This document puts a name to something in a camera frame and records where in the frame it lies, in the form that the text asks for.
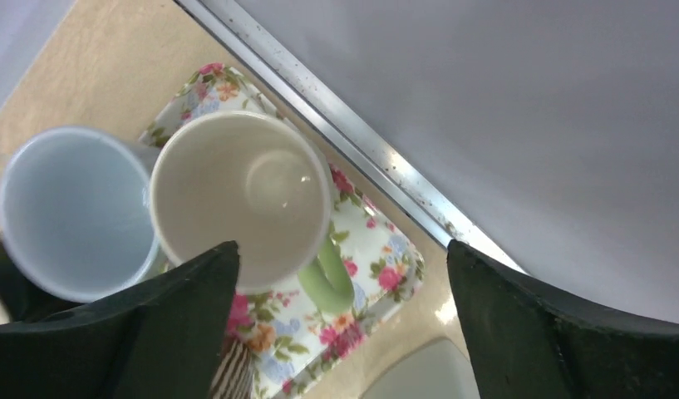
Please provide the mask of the green mug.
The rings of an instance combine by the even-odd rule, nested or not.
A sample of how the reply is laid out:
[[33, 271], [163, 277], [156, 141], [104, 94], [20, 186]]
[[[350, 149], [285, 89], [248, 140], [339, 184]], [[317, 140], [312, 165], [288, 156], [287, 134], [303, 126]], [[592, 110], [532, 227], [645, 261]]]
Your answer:
[[155, 234], [172, 264], [233, 241], [236, 288], [255, 294], [324, 253], [335, 191], [326, 158], [303, 134], [270, 116], [219, 111], [166, 142], [149, 193]]

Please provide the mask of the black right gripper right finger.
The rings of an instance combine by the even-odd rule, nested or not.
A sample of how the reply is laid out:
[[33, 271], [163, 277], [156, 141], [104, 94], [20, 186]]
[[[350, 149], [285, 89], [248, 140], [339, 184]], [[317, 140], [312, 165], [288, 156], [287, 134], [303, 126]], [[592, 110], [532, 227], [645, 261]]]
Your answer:
[[679, 398], [679, 324], [580, 298], [458, 240], [447, 271], [483, 398]]

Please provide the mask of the light grey mug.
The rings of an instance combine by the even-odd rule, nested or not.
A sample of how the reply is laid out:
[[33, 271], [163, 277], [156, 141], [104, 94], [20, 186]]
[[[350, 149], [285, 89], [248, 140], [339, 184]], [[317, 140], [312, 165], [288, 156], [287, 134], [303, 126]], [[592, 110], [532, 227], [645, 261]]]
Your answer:
[[85, 126], [33, 136], [0, 183], [2, 242], [43, 291], [90, 303], [165, 264], [149, 213], [155, 147]]

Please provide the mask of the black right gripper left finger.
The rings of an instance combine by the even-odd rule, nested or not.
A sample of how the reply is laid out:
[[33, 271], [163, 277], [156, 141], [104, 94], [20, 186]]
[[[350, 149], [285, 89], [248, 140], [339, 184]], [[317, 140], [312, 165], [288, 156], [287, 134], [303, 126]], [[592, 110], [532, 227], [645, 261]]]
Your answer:
[[67, 307], [28, 283], [0, 243], [0, 398], [205, 398], [239, 275], [227, 241], [155, 278]]

